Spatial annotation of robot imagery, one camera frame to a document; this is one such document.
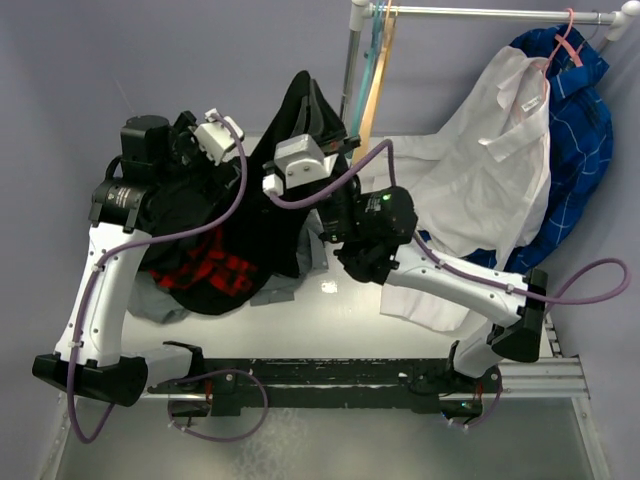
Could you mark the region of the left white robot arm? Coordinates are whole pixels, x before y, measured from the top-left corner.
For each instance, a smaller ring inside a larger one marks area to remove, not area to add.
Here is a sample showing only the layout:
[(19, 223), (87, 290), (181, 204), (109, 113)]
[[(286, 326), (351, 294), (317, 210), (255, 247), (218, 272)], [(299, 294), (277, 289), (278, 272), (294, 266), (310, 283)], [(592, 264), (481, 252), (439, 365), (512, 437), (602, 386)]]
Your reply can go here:
[(124, 317), (143, 266), (187, 250), (211, 229), (216, 205), (207, 176), (224, 155), (213, 121), (190, 111), (128, 119), (121, 153), (94, 190), (89, 245), (80, 288), (63, 334), (50, 354), (35, 357), (33, 375), (65, 392), (129, 407), (150, 387), (172, 381), (184, 392), (202, 387), (201, 348), (175, 341), (142, 353), (122, 348)]

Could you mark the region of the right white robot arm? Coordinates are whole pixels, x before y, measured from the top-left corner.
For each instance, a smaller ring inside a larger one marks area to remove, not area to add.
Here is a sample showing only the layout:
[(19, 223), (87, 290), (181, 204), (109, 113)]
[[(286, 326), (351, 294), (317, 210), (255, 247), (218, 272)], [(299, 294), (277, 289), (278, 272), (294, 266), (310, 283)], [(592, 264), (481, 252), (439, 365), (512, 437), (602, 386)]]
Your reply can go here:
[(286, 209), (317, 209), (335, 256), (351, 278), (362, 283), (404, 287), (461, 305), (485, 317), (471, 336), (452, 344), (446, 383), (467, 391), (504, 360), (539, 359), (547, 282), (544, 272), (527, 276), (496, 271), (435, 253), (416, 231), (418, 217), (410, 193), (397, 184), (364, 193), (357, 168), (339, 151), (325, 153), (302, 132), (280, 143), (274, 157), (284, 178), (277, 199)]

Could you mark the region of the beige wooden hanger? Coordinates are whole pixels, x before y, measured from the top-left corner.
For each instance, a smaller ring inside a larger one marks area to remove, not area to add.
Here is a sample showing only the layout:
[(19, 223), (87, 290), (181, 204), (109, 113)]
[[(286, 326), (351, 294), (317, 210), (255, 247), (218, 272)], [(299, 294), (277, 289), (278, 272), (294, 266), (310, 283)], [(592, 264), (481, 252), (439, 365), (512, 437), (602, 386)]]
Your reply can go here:
[(397, 14), (392, 13), (391, 1), (381, 1), (374, 7), (373, 39), (367, 57), (368, 65), (365, 68), (364, 85), (361, 87), (361, 92), (367, 93), (367, 97), (360, 101), (361, 106), (358, 107), (356, 115), (361, 145), (352, 153), (351, 163), (353, 165), (357, 165), (369, 150), (386, 69), (393, 49), (396, 20)]

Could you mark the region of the teal plastic hanger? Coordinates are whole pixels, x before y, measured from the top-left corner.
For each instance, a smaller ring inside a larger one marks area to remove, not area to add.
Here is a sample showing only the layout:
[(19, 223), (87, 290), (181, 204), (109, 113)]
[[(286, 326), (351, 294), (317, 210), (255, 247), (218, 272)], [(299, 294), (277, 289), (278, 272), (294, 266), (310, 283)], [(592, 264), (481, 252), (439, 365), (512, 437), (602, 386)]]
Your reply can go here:
[[(351, 115), (349, 133), (359, 133), (365, 106), (373, 83), (374, 70), (381, 53), (387, 1), (352, 1), (349, 19), (349, 44), (343, 85), (341, 113)], [(371, 20), (370, 41), (363, 53), (364, 70), (356, 94), (353, 94), (355, 68), (358, 61), (360, 35), (367, 19)]]

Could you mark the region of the red black plaid shirt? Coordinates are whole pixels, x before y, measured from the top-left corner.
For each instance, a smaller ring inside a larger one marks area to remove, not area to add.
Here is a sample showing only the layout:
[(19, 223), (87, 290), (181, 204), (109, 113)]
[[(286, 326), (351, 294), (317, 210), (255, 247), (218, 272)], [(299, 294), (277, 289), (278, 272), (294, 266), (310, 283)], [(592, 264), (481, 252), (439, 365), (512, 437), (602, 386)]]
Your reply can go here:
[(151, 269), (150, 274), (158, 286), (169, 290), (187, 290), (204, 283), (230, 297), (248, 293), (257, 285), (258, 268), (229, 252), (224, 240), (221, 226), (209, 230), (177, 267)]

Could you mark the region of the white shirt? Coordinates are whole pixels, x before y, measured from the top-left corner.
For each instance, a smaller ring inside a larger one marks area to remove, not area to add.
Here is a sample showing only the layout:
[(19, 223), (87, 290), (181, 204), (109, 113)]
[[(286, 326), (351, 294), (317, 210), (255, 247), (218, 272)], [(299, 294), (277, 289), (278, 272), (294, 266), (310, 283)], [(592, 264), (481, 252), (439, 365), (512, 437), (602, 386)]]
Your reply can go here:
[(392, 137), (397, 183), (437, 254), (503, 270), (539, 232), (551, 186), (547, 63), (506, 46), (438, 132)]

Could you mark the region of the grey shirt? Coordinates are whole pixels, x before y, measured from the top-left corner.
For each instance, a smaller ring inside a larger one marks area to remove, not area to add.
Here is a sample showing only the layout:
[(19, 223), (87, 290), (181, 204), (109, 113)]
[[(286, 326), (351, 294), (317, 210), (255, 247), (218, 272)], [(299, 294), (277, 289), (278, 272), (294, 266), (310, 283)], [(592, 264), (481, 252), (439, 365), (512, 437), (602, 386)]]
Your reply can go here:
[(136, 317), (157, 324), (171, 324), (185, 319), (191, 313), (205, 316), (221, 316), (240, 308), (246, 302), (250, 306), (264, 306), (293, 301), (296, 290), (309, 276), (328, 270), (328, 258), (318, 215), (312, 211), (306, 218), (298, 236), (296, 260), (299, 268), (297, 278), (274, 274), (262, 287), (246, 299), (235, 299), (210, 288), (204, 293), (204, 304), (189, 310), (171, 296), (169, 290), (156, 285), (150, 273), (136, 275), (127, 305), (127, 311)]

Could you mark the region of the blue plaid shirt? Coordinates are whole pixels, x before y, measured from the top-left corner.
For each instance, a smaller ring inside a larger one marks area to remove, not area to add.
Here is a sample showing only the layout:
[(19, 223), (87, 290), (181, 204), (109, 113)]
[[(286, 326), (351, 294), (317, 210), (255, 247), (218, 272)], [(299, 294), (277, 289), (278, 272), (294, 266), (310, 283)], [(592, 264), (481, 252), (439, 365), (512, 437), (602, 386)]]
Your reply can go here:
[(510, 255), (505, 271), (538, 266), (572, 232), (601, 183), (613, 155), (611, 113), (597, 92), (607, 62), (575, 30), (571, 43), (587, 65), (588, 85), (561, 110), (549, 112), (551, 186), (547, 210), (533, 241)]

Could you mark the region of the pink hanger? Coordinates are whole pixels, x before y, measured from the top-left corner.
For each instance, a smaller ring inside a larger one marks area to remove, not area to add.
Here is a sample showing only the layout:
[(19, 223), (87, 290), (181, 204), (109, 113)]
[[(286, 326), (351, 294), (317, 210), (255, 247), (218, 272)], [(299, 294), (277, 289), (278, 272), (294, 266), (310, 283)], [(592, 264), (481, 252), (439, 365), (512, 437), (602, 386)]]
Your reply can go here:
[(549, 112), (558, 113), (567, 102), (588, 85), (587, 65), (580, 50), (571, 43), (574, 13), (568, 9), (569, 23), (548, 29), (534, 29), (516, 37), (511, 46), (527, 57), (541, 58), (540, 70), (545, 81)]

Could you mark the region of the metal clothes rack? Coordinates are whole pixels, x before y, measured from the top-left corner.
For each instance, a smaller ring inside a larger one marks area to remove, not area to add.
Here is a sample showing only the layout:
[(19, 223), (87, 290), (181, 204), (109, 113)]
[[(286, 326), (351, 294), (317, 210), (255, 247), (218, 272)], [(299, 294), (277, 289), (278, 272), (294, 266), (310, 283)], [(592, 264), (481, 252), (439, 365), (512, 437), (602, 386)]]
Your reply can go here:
[[(376, 7), (369, 1), (351, 1), (349, 16), (349, 39), (347, 57), (344, 68), (343, 86), (340, 102), (340, 117), (344, 120), (349, 112), (353, 92), (354, 72), (358, 61), (359, 42), (366, 20), (372, 19), (380, 10), (387, 7)], [(407, 18), (459, 18), (465, 20), (499, 20), (508, 22), (541, 22), (549, 24), (608, 26), (604, 36), (603, 47), (618, 41), (639, 18), (639, 2), (626, 1), (619, 10), (609, 13), (545, 11), (545, 10), (513, 10), (513, 9), (482, 9), (456, 7), (427, 7), (427, 6), (392, 6), (391, 13), (398, 17)]]

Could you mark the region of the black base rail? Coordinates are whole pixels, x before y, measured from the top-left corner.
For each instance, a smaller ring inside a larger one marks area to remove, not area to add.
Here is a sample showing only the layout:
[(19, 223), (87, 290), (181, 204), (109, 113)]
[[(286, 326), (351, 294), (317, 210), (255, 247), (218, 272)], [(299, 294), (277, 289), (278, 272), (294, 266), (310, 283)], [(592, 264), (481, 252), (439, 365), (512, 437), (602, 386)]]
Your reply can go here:
[(168, 381), (151, 394), (210, 399), (213, 416), (237, 416), (261, 408), (263, 386), (271, 409), (399, 409), (417, 414), (477, 417), (482, 394), (499, 391), (492, 367), (480, 378), (455, 373), (446, 359), (214, 359), (199, 374), (211, 379), (182, 385)]

